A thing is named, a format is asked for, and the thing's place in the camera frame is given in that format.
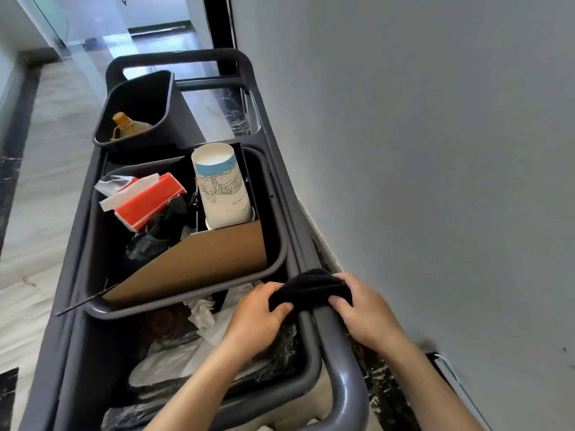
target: cup illustration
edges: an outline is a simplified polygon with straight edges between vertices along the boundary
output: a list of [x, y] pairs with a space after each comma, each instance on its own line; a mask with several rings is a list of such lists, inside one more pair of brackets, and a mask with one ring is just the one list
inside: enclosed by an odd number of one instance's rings
[[208, 229], [253, 220], [255, 211], [237, 165], [234, 148], [212, 142], [191, 154]]

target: plastic bottle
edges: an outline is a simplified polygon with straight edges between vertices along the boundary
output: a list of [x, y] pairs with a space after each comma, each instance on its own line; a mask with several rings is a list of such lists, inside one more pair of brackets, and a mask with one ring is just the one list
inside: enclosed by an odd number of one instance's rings
[[111, 140], [115, 141], [125, 136], [130, 136], [131, 134], [140, 133], [140, 131], [146, 131], [153, 127], [153, 125], [147, 122], [133, 121], [126, 116], [124, 112], [118, 112], [111, 117], [118, 127], [114, 127], [112, 132]]

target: right hand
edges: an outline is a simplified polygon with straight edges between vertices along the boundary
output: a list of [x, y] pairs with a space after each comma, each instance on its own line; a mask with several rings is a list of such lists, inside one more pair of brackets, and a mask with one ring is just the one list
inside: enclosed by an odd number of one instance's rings
[[389, 304], [353, 274], [341, 272], [334, 277], [351, 290], [353, 307], [341, 297], [329, 297], [329, 303], [340, 314], [351, 336], [382, 356], [392, 352], [398, 339], [406, 338], [406, 334]]

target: gray cart frame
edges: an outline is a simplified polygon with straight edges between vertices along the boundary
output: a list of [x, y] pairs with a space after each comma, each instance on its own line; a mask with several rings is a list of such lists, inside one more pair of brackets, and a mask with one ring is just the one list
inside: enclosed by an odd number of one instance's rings
[[[253, 67], [245, 54], [234, 49], [213, 49], [119, 57], [111, 62], [106, 71], [106, 85], [110, 91], [114, 86], [125, 81], [123, 74], [125, 68], [226, 60], [237, 64], [237, 76], [180, 80], [178, 86], [182, 91], [239, 87], [249, 92], [261, 128], [250, 136], [242, 138], [242, 142], [255, 146], [268, 159], [271, 177], [293, 244], [292, 249], [298, 270], [303, 272], [318, 268], [320, 261], [311, 239], [309, 224], [299, 207], [265, 112], [262, 96], [256, 85]], [[95, 147], [68, 240], [54, 297], [53, 311], [40, 347], [36, 373], [20, 424], [20, 431], [51, 431], [54, 427], [72, 326], [77, 317], [77, 311], [71, 311], [57, 318], [55, 311], [79, 299], [79, 290], [75, 284], [88, 225], [92, 188], [101, 175], [105, 158], [106, 152]], [[302, 431], [312, 429], [314, 431], [362, 431], [366, 428], [369, 414], [367, 389], [347, 343], [341, 319], [329, 307], [313, 310], [312, 316], [319, 334], [322, 357], [331, 381], [334, 402], [332, 411], [325, 420], [306, 426], [302, 428]]]

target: brown cardboard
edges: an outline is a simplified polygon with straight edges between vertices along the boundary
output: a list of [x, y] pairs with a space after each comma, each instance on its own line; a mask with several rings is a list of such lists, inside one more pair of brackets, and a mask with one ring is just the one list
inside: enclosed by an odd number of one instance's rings
[[117, 307], [232, 280], [267, 268], [259, 220], [189, 235], [103, 297]]

